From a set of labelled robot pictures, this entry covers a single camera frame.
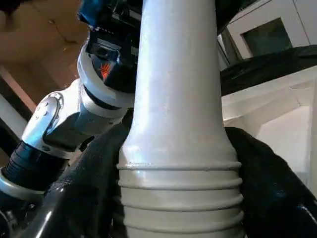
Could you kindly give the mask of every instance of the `black fabric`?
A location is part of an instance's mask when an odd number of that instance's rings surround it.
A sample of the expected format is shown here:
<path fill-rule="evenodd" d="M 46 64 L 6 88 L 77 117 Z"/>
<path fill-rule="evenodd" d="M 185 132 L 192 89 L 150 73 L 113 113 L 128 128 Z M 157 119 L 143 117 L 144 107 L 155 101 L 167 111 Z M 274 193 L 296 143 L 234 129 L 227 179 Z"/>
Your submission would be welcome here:
<path fill-rule="evenodd" d="M 245 59 L 220 73 L 223 96 L 317 65 L 317 45 Z"/>
<path fill-rule="evenodd" d="M 10 238 L 9 225 L 8 225 L 5 217 L 3 217 L 2 214 L 0 214 L 0 237 L 1 238 Z"/>
<path fill-rule="evenodd" d="M 0 190 L 0 211 L 6 213 L 7 211 L 16 211 L 16 208 L 21 208 L 25 205 L 25 201 L 18 198 L 11 197 Z"/>
<path fill-rule="evenodd" d="M 128 132 L 129 127 L 119 124 L 97 137 L 52 184 L 35 219 L 17 237 L 106 238 L 114 207 L 115 165 Z"/>
<path fill-rule="evenodd" d="M 248 238 L 317 237 L 316 199 L 287 163 L 245 131 L 227 127 L 226 132 L 242 163 Z"/>
<path fill-rule="evenodd" d="M 66 159 L 49 155 L 21 141 L 2 172 L 14 184 L 44 191 L 63 173 L 67 163 Z"/>

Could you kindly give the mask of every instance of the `robotic arm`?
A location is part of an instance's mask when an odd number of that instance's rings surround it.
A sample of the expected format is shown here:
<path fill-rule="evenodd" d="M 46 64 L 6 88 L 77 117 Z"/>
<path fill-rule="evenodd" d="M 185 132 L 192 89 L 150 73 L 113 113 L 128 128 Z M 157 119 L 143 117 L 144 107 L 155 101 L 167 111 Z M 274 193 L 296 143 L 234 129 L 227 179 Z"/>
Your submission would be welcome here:
<path fill-rule="evenodd" d="M 0 220 L 9 230 L 41 203 L 83 141 L 109 130 L 133 107 L 140 21 L 118 16 L 118 6 L 111 7 L 108 28 L 92 27 L 82 47 L 80 78 L 42 99 L 0 170 Z"/>

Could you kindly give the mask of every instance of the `white cylindrical pole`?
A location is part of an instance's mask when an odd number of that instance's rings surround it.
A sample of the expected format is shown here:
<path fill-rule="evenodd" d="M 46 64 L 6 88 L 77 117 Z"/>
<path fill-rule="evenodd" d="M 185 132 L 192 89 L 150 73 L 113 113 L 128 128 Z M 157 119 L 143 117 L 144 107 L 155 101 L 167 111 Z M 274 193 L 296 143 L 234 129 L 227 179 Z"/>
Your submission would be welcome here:
<path fill-rule="evenodd" d="M 147 0 L 135 111 L 119 155 L 114 238 L 242 238 L 214 0 Z"/>

